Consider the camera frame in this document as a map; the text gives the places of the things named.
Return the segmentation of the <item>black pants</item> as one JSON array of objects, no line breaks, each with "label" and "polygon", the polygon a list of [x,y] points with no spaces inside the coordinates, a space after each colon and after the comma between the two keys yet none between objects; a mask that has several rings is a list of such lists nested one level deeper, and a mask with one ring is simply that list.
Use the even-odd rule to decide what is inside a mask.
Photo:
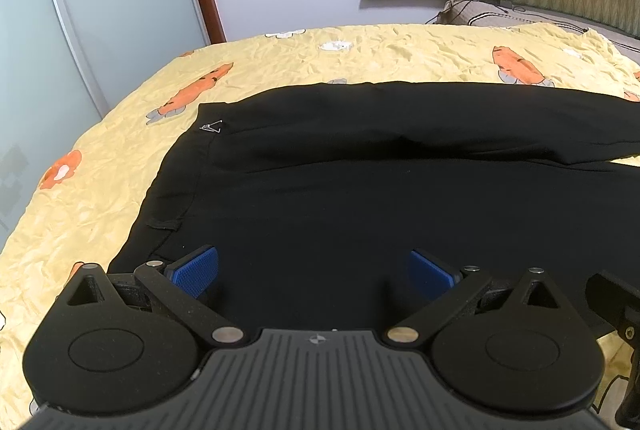
[{"label": "black pants", "polygon": [[247,330],[382,330],[425,299],[412,250],[548,271],[585,321],[590,275],[639,280],[635,102],[562,88],[316,84],[202,104],[111,262],[206,245],[210,306]]}]

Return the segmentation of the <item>beige patterned pillow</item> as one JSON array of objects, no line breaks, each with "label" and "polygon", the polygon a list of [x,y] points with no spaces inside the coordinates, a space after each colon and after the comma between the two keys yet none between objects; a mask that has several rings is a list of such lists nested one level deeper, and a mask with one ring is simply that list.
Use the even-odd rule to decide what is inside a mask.
[{"label": "beige patterned pillow", "polygon": [[565,32],[584,34],[593,30],[608,39],[622,54],[632,58],[639,55],[639,39],[620,30],[585,18],[550,12],[550,10],[516,6],[498,0],[447,0],[437,14],[438,24],[455,26],[524,26],[533,23],[551,23]]}]

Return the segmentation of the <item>frosted glass wardrobe door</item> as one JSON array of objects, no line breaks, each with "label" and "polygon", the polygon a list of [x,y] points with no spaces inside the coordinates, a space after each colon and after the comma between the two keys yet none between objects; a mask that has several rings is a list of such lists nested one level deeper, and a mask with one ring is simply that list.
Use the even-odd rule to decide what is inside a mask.
[{"label": "frosted glass wardrobe door", "polygon": [[1,232],[122,98],[209,41],[198,0],[1,0]]}]

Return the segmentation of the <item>yellow carrot print bedsheet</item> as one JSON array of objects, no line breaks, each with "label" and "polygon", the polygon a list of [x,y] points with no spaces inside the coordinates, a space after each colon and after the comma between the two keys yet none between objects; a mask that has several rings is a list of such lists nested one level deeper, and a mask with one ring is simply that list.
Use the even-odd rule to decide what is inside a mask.
[{"label": "yellow carrot print bedsheet", "polygon": [[170,146],[204,102],[287,85],[501,83],[540,74],[559,88],[639,97],[639,66],[605,36],[549,23],[479,28],[382,24],[273,33],[172,60],[62,151],[1,252],[1,424],[32,411],[26,344],[81,262],[110,262]]}]

